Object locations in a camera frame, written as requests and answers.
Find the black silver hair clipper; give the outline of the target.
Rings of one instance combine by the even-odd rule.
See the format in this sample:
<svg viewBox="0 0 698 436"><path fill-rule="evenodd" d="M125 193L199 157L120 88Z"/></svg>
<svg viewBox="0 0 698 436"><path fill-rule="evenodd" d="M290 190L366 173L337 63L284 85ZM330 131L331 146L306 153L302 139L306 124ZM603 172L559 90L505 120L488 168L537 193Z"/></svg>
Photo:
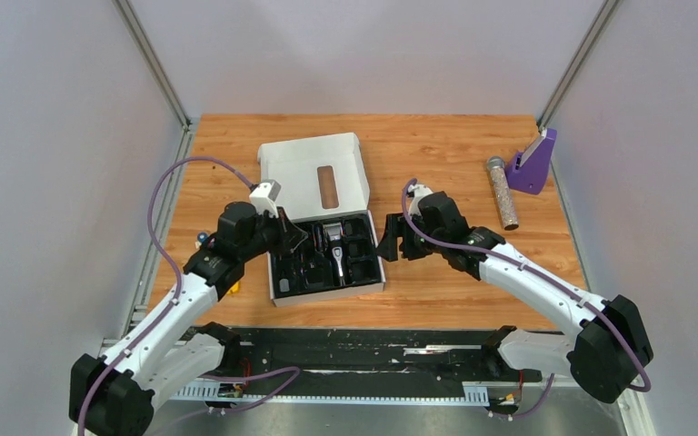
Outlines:
<svg viewBox="0 0 698 436"><path fill-rule="evenodd" d="M346 272L344 269L344 229L341 223L326 223L324 226L324 238L327 249L333 259L335 275L340 286L346 285Z"/></svg>

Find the small clear oil bottle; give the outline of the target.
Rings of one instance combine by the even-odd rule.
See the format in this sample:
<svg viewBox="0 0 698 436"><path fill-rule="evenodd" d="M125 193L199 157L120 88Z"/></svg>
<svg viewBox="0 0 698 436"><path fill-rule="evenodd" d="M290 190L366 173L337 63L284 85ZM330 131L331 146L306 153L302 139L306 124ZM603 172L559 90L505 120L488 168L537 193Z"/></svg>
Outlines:
<svg viewBox="0 0 698 436"><path fill-rule="evenodd" d="M285 293L291 291L291 281L287 278L283 278L279 281L279 292Z"/></svg>

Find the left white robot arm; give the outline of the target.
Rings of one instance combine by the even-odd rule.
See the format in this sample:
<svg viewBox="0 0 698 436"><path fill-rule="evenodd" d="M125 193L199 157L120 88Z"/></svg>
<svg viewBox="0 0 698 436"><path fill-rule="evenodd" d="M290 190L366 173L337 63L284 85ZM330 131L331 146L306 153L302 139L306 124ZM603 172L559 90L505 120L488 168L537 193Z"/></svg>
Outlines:
<svg viewBox="0 0 698 436"><path fill-rule="evenodd" d="M247 262L264 253L292 253L307 237L283 208L271 213L250 203L228 204L172 291L102 356L84 354L72 366L69 417L78 433L143 435L187 383L213 370L235 373L242 351L224 326L210 322L185 345L176 342L241 281Z"/></svg>

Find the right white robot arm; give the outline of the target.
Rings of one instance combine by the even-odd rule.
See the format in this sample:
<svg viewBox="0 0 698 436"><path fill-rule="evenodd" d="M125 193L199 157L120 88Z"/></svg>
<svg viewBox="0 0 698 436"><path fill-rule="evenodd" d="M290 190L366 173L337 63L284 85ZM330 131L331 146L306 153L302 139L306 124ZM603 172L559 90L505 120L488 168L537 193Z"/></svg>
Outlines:
<svg viewBox="0 0 698 436"><path fill-rule="evenodd" d="M651 390L646 367L653 348L635 302L621 294L605 298L548 272L502 235L469 225L454 199L416 180L403 188L401 205L386 217L376 248L382 259L437 253L452 269L509 292L557 327L557 334L508 327L482 356L488 375L560 374L604 403L626 390Z"/></svg>

